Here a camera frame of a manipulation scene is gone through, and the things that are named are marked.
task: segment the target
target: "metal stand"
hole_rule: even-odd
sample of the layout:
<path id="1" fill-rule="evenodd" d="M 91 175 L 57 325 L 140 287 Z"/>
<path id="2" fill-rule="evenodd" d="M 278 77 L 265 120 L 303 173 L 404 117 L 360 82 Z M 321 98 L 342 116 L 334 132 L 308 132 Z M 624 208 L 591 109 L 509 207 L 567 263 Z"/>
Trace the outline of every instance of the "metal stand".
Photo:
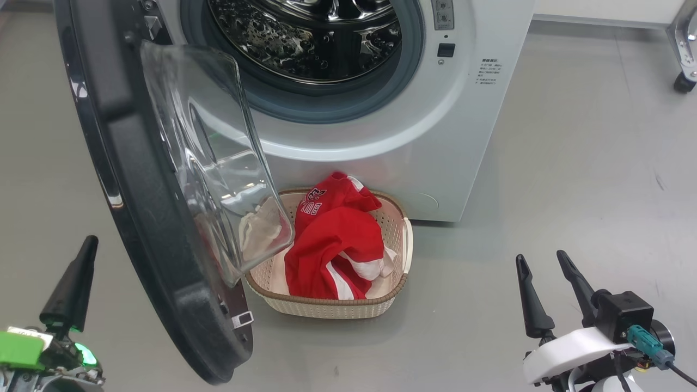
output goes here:
<path id="1" fill-rule="evenodd" d="M 682 72 L 675 79 L 673 88 L 689 93 L 697 84 L 697 0 L 685 0 L 666 33 L 673 45 Z"/>

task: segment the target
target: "gray floor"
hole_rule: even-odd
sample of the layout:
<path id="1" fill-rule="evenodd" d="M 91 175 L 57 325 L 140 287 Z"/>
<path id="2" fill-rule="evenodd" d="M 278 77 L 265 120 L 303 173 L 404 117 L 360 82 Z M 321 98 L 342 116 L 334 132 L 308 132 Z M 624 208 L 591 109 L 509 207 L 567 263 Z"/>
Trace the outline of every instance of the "gray floor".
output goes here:
<path id="1" fill-rule="evenodd" d="M 0 326 L 38 313 L 86 234 L 100 237 L 87 331 L 108 391 L 212 390 L 133 271 L 75 116 L 50 15 L 0 27 Z M 409 284 L 378 319 L 287 317 L 250 295 L 255 349 L 230 391 L 534 391 L 514 272 L 523 252 L 558 335 L 580 327 L 554 257 L 634 290 L 697 374 L 697 92 L 671 84 L 663 34 L 534 24 L 465 216 L 415 228 Z M 690 391 L 668 372 L 647 391 Z"/>

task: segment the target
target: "white robot part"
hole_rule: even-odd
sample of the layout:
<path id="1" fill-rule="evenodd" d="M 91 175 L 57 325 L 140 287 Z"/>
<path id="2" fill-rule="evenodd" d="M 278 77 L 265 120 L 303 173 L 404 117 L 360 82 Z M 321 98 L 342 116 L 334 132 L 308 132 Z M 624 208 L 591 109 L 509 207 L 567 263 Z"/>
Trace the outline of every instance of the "white robot part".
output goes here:
<path id="1" fill-rule="evenodd" d="M 594 326 L 577 329 L 531 352 L 523 360 L 523 373 L 528 384 L 543 382 L 544 378 L 560 375 L 615 350 L 630 347 L 629 343 L 616 345 Z"/>
<path id="2" fill-rule="evenodd" d="M 627 380 L 627 385 L 629 385 L 631 392 L 644 392 L 639 385 L 636 385 L 634 377 L 625 375 L 625 379 Z M 592 392 L 622 392 L 622 384 L 617 377 L 608 377 L 595 384 Z"/>

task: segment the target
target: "washing machine door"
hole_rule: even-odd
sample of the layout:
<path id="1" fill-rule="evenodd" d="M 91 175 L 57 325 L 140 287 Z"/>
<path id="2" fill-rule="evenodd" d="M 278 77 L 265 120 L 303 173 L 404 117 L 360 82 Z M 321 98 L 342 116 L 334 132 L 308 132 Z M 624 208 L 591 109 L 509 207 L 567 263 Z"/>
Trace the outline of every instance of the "washing machine door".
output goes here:
<path id="1" fill-rule="evenodd" d="M 171 43 L 138 0 L 56 0 L 68 79 L 93 164 L 138 276 L 207 382 L 252 353 L 240 279 L 293 229 L 266 166 L 235 61 Z M 200 94 L 218 97 L 200 105 Z M 225 118 L 234 137 L 216 133 Z"/>

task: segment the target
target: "green light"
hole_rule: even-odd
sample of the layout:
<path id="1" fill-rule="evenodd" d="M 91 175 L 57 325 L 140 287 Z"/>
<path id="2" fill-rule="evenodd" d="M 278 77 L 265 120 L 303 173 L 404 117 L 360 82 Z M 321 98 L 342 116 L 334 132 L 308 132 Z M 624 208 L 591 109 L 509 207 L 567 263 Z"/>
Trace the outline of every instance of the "green light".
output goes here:
<path id="1" fill-rule="evenodd" d="M 89 348 L 87 348 L 79 343 L 75 343 L 75 346 L 82 353 L 82 365 L 83 366 L 97 366 L 97 358 L 94 357 L 94 354 L 92 354 L 92 352 L 89 350 Z"/>

